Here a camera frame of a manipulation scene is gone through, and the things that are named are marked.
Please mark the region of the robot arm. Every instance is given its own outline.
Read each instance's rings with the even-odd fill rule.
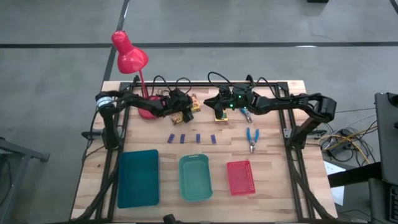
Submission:
[[[181,111],[184,122],[193,119],[191,112],[192,98],[178,88],[170,91],[169,96],[161,96],[159,100],[147,100],[129,91],[103,91],[96,95],[95,99],[98,111],[105,124],[102,138],[106,149],[117,149],[119,147],[119,134],[113,115],[127,106],[147,110],[157,117],[164,117]],[[121,106],[116,107],[114,102],[120,102]]]
[[[251,91],[249,84],[241,83],[233,87],[231,91],[228,86],[221,86],[219,93],[212,98],[205,100],[204,104],[215,110],[216,118],[223,115],[225,108],[246,108],[256,115],[266,114],[274,110],[301,109],[309,117],[316,119],[321,123],[332,121],[335,116],[336,101],[322,96],[320,93],[298,96],[268,98],[260,96]]]

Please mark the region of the wooden tabletop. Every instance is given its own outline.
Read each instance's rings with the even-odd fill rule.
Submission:
[[[286,81],[290,93],[305,93],[303,81]],[[118,90],[120,82],[104,82],[103,90]],[[272,98],[268,87],[256,87],[257,93]],[[279,114],[271,111],[261,116],[252,116],[247,123],[238,111],[228,110],[228,122],[214,121],[213,110],[203,105],[203,100],[218,93],[215,87],[193,87],[190,94],[197,95],[201,111],[194,113],[189,123],[173,125],[169,117],[144,120],[136,108],[131,108],[126,133],[124,152],[156,149],[160,157],[160,203],[157,206],[123,208],[114,210],[114,222],[161,222],[166,214],[173,213],[183,222],[290,222],[296,221],[289,170],[280,128]],[[297,124],[308,117],[303,111],[294,110]],[[96,118],[95,128],[102,128],[101,117]],[[246,140],[246,128],[260,130],[255,154],[250,154]],[[172,144],[167,140],[175,134]],[[201,143],[195,142],[201,134]],[[179,143],[180,134],[185,134],[185,144]],[[211,143],[211,135],[217,144]],[[88,152],[102,146],[96,140]],[[190,154],[206,154],[209,157],[213,196],[204,202],[186,202],[180,196],[178,162]],[[337,217],[335,204],[325,171],[322,155],[317,146],[306,146],[303,157],[311,191],[330,214]],[[103,174],[106,150],[92,154],[83,166],[72,218],[82,214],[98,193]],[[256,193],[247,196],[231,196],[226,175],[226,163],[249,160]],[[104,216],[108,211],[110,190],[105,198]],[[305,203],[300,193],[303,209]]]

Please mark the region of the red mesh basket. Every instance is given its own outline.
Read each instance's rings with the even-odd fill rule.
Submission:
[[[226,170],[231,195],[256,193],[250,161],[227,162]]]

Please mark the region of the concrete floor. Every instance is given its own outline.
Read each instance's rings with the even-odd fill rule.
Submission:
[[[123,0],[2,0],[0,44],[109,43]],[[131,0],[124,29],[133,42],[398,41],[388,0]],[[19,195],[17,222],[68,219],[88,126],[110,49],[0,49],[0,136],[51,153],[32,161]],[[217,71],[304,80],[307,92],[338,102],[338,111],[373,107],[373,95],[397,92],[398,47],[147,49],[148,79],[204,80]],[[118,72],[111,80],[131,80]],[[338,129],[374,110],[338,113]],[[355,124],[367,128],[375,118]],[[377,134],[365,137],[379,160]]]

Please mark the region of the pliers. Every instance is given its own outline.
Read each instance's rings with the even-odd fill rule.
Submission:
[[[240,110],[240,112],[241,112],[243,115],[245,115],[246,120],[247,120],[249,123],[251,123],[251,122],[252,122],[251,113],[250,113],[247,109],[244,109],[244,108],[240,108],[239,110]]]
[[[252,140],[251,135],[250,135],[250,128],[247,128],[246,135],[248,137],[248,141],[250,144],[250,153],[254,153],[254,151],[256,150],[257,140],[259,139],[260,131],[258,129],[256,129],[256,137],[254,137],[254,141]]]

